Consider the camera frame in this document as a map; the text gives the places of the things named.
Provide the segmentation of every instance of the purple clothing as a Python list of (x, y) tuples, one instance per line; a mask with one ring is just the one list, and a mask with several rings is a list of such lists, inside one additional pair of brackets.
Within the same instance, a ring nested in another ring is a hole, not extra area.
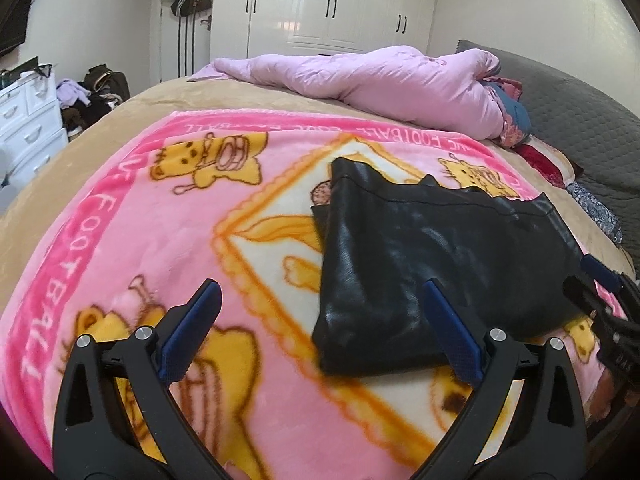
[(58, 96), (58, 101), (60, 101), (60, 108), (63, 110), (71, 108), (76, 104), (78, 99), (80, 99), (85, 106), (89, 106), (91, 104), (91, 101), (88, 99), (91, 92), (82, 88), (72, 79), (63, 79), (62, 81), (59, 81), (56, 86), (56, 95)]

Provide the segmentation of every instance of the drawer handle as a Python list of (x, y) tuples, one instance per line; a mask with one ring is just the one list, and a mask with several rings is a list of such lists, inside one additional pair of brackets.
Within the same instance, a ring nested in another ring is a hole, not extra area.
[(11, 119), (17, 111), (18, 111), (18, 106), (15, 105), (13, 108), (11, 108), (11, 110), (7, 110), (2, 116), (5, 119)]
[(42, 133), (42, 125), (38, 126), (38, 128), (33, 133), (30, 133), (29, 135), (25, 135), (24, 140), (27, 141), (27, 144), (33, 144), (36, 140), (38, 140), (41, 133)]
[(33, 173), (38, 173), (44, 167), (44, 165), (46, 165), (50, 160), (51, 160), (51, 155), (47, 155), (39, 166), (36, 166), (35, 168), (33, 168)]
[(9, 93), (7, 93), (7, 94), (4, 94), (4, 95), (2, 96), (2, 102), (3, 102), (3, 103), (8, 102), (8, 101), (13, 97), (13, 96), (14, 96), (14, 95), (13, 95), (11, 92), (9, 92)]

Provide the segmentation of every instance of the beige bedsheet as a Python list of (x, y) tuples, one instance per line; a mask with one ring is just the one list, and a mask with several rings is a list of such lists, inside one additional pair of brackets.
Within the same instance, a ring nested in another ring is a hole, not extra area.
[[(176, 110), (270, 108), (380, 120), (335, 101), (230, 80), (165, 82), (134, 97), (72, 142), (16, 199), (0, 219), (0, 313), (11, 297), (38, 241), (82, 184), (129, 139)], [(633, 266), (567, 192), (548, 184), (515, 153), (487, 145), (537, 189), (547, 193), (564, 221), (589, 252), (610, 268), (633, 275)]]

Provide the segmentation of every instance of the dresser drawer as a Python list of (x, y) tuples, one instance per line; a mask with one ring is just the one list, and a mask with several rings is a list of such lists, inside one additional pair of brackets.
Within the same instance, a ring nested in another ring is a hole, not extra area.
[(0, 136), (27, 117), (25, 94), (23, 85), (0, 96)]
[(36, 76), (24, 85), (27, 95), (27, 111), (29, 114), (40, 110), (43, 106), (57, 101), (56, 81), (53, 73), (50, 77)]
[(46, 166), (67, 144), (66, 130), (63, 128), (38, 145), (38, 149), (20, 161), (9, 176), (9, 183), (22, 189)]
[(35, 150), (38, 142), (56, 133), (62, 128), (62, 115), (58, 102), (43, 108), (37, 114), (28, 117), (14, 130), (0, 136), (0, 146), (9, 156), (10, 167)]

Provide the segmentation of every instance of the black clamp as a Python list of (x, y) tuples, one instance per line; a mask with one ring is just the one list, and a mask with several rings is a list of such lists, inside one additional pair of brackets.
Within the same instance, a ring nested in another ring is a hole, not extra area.
[[(62, 380), (53, 432), (60, 480), (230, 480), (201, 444), (169, 384), (181, 380), (222, 306), (220, 286), (206, 280), (186, 305), (169, 309), (156, 328), (128, 339), (76, 340)], [(145, 456), (127, 418), (116, 378), (129, 380), (166, 464)]]
[[(434, 281), (424, 285), (424, 313), (460, 380), (474, 391), (412, 480), (577, 480), (586, 472), (587, 434), (580, 391), (564, 343), (544, 346), (487, 329), (468, 309), (454, 309)], [(514, 380), (524, 386), (498, 453), (476, 464)]]
[(640, 290), (626, 274), (609, 270), (587, 254), (582, 270), (612, 293), (626, 319), (614, 315), (611, 307), (579, 278), (564, 280), (564, 294), (593, 320), (591, 330), (600, 341), (598, 360), (617, 378), (640, 392)]
[[(97, 343), (80, 336), (71, 353), (53, 436), (60, 480), (231, 480), (200, 443), (169, 393), (181, 380), (222, 306), (206, 280), (154, 329)], [(586, 429), (572, 364), (558, 338), (544, 346), (487, 330), (472, 311), (455, 310), (433, 282), (423, 307), (458, 377), (475, 390), (452, 428), (412, 480), (577, 480), (586, 470)], [(116, 386), (129, 380), (166, 463), (145, 456)], [(476, 465), (514, 380), (524, 379), (500, 451)]]

